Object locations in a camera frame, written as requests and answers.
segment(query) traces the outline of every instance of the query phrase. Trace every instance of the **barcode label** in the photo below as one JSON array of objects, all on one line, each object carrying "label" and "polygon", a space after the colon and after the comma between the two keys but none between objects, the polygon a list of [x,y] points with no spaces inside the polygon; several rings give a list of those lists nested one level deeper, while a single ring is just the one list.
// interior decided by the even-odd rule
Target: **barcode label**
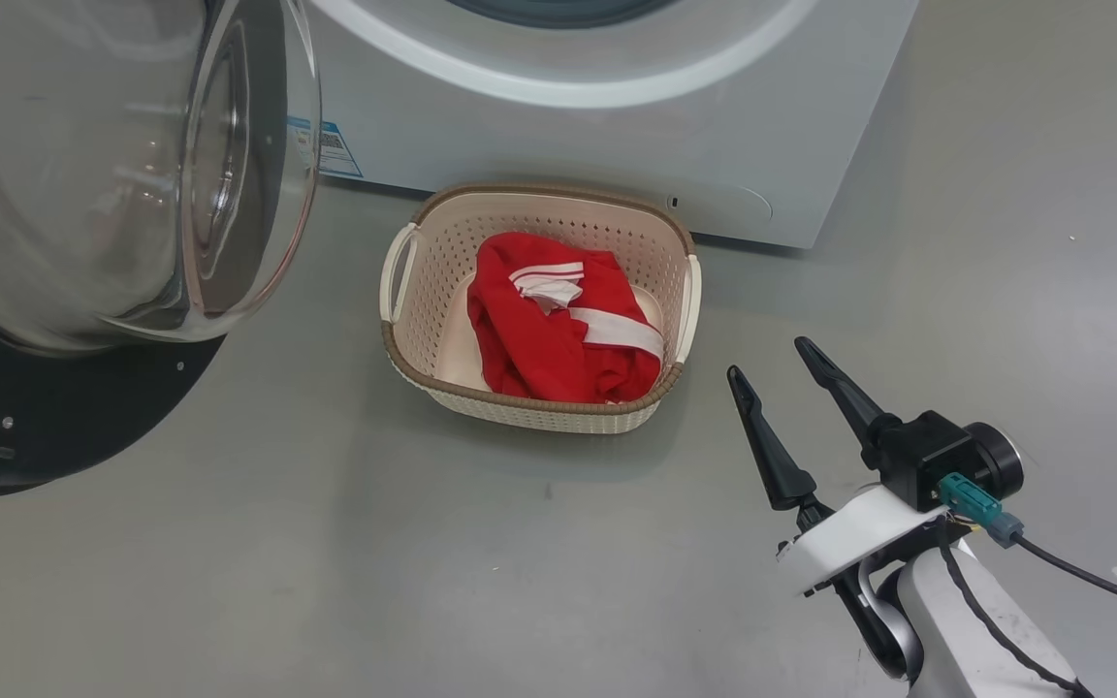
[{"label": "barcode label", "polygon": [[[294,143],[296,143],[298,151],[300,151],[300,157],[306,164],[311,165],[313,128],[309,122],[297,118],[297,116],[288,116],[287,128],[292,132]],[[342,136],[342,132],[338,131],[337,125],[330,122],[322,122],[322,128],[318,133],[318,172],[333,176],[364,178],[364,174],[360,172],[360,165],[356,164],[356,160],[351,155],[346,138]]]}]

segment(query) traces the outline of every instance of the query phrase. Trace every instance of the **washing machine drum opening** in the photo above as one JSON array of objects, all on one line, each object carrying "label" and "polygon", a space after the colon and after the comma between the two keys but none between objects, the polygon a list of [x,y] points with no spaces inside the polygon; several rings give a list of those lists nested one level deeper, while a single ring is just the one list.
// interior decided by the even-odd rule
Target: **washing machine drum opening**
[{"label": "washing machine drum opening", "polygon": [[642,17],[674,0],[449,0],[514,26],[591,28]]}]

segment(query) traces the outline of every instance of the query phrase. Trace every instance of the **cable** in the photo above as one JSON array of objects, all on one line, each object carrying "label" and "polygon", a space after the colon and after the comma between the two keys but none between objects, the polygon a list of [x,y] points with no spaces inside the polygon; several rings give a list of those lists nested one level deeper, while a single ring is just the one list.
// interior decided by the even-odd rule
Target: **cable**
[{"label": "cable", "polygon": [[1107,582],[1107,580],[1099,577],[1098,575],[1091,574],[1089,571],[1080,570],[1080,567],[1078,567],[1077,565],[1072,565],[1071,562],[1067,562],[1060,560],[1060,557],[1053,556],[1052,554],[1047,552],[1046,548],[1039,547],[1037,543],[1032,543],[1032,541],[1024,538],[1024,535],[1022,533],[1015,532],[1014,534],[1011,535],[1011,539],[1014,541],[1015,543],[1019,543],[1020,546],[1023,547],[1029,553],[1033,553],[1033,555],[1041,557],[1042,561],[1050,562],[1051,565],[1054,565],[1056,567],[1059,567],[1059,570],[1065,571],[1065,573],[1080,577],[1085,580],[1085,582],[1094,584],[1094,586],[1105,589],[1106,592],[1114,593],[1114,595],[1117,596],[1117,584],[1115,584],[1114,582]]},{"label": "cable", "polygon": [[985,630],[989,634],[993,637],[994,641],[1002,644],[1003,649],[1008,650],[1015,658],[1015,661],[1030,668],[1037,672],[1039,677],[1044,680],[1049,680],[1050,683],[1057,685],[1063,690],[1072,694],[1076,698],[1094,698],[1094,695],[1089,692],[1089,689],[1085,688],[1080,680],[1066,680],[1061,676],[1051,672],[1046,667],[1042,667],[1037,662],[1037,659],[1029,658],[1023,650],[1019,648],[1014,642],[1011,641],[1006,633],[1004,633],[992,618],[989,618],[989,613],[985,613],[985,609],[981,606],[981,602],[976,601],[976,597],[972,595],[972,589],[967,587],[967,580],[963,577],[963,573],[960,570],[960,563],[954,560],[954,555],[951,554],[951,536],[945,530],[944,525],[936,526],[938,534],[938,553],[943,554],[943,560],[947,564],[947,571],[951,573],[951,580],[960,589],[963,595],[963,601],[967,604],[967,609],[972,610],[972,614],[976,615],[976,620],[980,620],[984,624]]}]

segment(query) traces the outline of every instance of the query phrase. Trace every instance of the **washing machine door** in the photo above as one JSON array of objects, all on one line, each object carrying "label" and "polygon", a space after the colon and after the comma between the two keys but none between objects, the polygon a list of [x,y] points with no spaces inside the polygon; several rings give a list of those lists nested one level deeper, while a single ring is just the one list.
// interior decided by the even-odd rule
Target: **washing machine door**
[{"label": "washing machine door", "polygon": [[0,0],[0,340],[231,329],[297,250],[311,123],[300,0]]},{"label": "washing machine door", "polygon": [[302,0],[0,0],[0,495],[150,432],[316,184]]}]

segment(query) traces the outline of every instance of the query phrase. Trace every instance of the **front-load washing machine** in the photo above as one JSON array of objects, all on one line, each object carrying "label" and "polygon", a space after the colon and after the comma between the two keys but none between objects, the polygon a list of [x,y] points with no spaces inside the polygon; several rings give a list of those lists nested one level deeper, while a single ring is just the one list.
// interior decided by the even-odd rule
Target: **front-load washing machine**
[{"label": "front-load washing machine", "polygon": [[811,246],[916,0],[312,3],[315,40],[306,0],[0,0],[0,495],[181,401],[318,171],[592,182]]},{"label": "front-load washing machine", "polygon": [[917,0],[313,0],[324,173],[546,179],[812,247]]}]

